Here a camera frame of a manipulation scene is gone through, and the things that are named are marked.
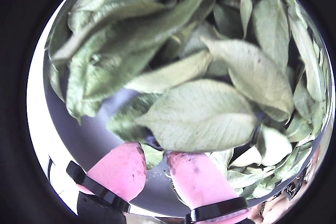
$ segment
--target pink object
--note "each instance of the pink object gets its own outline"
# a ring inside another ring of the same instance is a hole
[[[205,154],[171,153],[167,156],[174,187],[190,207],[237,198],[225,176]],[[234,224],[246,219],[249,210],[241,210],[217,219],[217,224]]]
[[[144,188],[146,161],[139,143],[123,143],[111,150],[87,172],[87,176],[126,201],[134,199]],[[85,194],[93,194],[77,185]]]

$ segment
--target black clip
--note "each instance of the black clip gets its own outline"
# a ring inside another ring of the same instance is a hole
[[[67,167],[67,174],[78,184],[87,188],[99,198],[107,202],[111,207],[118,209],[122,212],[130,212],[130,204],[120,198],[115,193],[111,192],[109,189],[103,187],[93,179],[89,178],[83,169],[77,165],[75,162],[70,161]]]
[[[184,222],[191,224],[211,220],[246,208],[248,208],[248,203],[244,197],[229,199],[193,209],[190,214],[185,216]]]

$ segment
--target pile of leaves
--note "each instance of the pile of leaves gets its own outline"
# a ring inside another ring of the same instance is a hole
[[[107,128],[140,142],[148,169],[164,151],[207,153],[259,198],[297,174],[328,114],[313,29],[295,0],[75,0],[48,38],[49,79],[79,123],[138,91]]]

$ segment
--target dark background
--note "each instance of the dark background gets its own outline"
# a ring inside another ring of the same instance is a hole
[[[45,177],[29,137],[26,83],[37,40],[62,0],[0,0],[0,223],[77,223]],[[305,0],[320,21],[331,58],[335,0]],[[336,223],[334,135],[321,171],[279,223]]]

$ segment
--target gray surface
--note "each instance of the gray surface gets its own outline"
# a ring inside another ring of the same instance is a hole
[[[66,8],[66,3],[60,10],[60,13],[64,8]],[[48,57],[45,55],[45,69],[47,69],[47,64]],[[80,126],[77,120],[68,114],[64,103],[53,92],[46,78],[45,84],[46,100],[55,128],[68,151],[83,169],[88,171],[95,163],[109,153],[111,149],[122,143],[120,139],[106,130],[105,124],[118,107],[121,106],[123,102],[133,97],[136,93],[130,90],[122,90],[114,97],[109,98],[104,102],[99,114],[95,118],[85,116],[82,119],[82,125]],[[320,143],[325,130],[326,129],[324,129],[322,134],[315,140],[313,152]],[[312,157],[313,152],[303,165],[302,169]],[[168,170],[165,160],[148,172],[144,190],[132,201],[132,203],[141,208],[160,214],[184,217],[190,210],[183,205],[172,192],[171,180],[164,175],[164,170]],[[259,204],[277,194],[284,189],[291,180],[292,179],[289,179],[286,182],[281,183],[269,195],[263,198],[249,200],[250,206]]]

